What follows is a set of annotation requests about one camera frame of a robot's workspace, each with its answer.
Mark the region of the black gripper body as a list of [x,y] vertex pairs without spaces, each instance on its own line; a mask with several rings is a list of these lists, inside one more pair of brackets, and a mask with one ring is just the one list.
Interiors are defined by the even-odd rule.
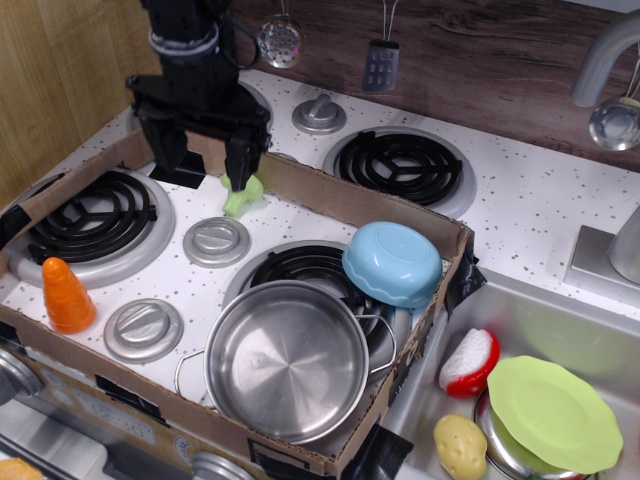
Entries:
[[[141,77],[158,81],[165,89],[170,103],[205,110],[212,107],[229,87],[239,83],[241,66],[234,48],[215,47],[199,54],[184,56],[162,55],[160,75],[131,75],[125,84],[140,82]],[[266,137],[266,147],[270,134]]]

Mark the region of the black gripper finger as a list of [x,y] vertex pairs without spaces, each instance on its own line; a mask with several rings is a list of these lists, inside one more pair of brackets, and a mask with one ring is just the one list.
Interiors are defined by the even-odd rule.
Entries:
[[259,168],[260,158],[266,151],[266,137],[252,130],[236,130],[225,141],[225,151],[225,171],[231,191],[243,191]]
[[166,173],[173,172],[187,154],[186,133],[177,124],[177,117],[140,115],[139,121],[158,166]]

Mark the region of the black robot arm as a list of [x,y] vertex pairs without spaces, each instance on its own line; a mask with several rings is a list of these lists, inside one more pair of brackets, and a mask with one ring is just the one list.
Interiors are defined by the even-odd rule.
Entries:
[[132,75],[126,85],[158,165],[167,172],[187,154],[187,133],[225,144],[226,175],[245,190],[270,143],[267,109],[240,84],[237,30],[246,26],[227,1],[145,1],[149,43],[159,75]]

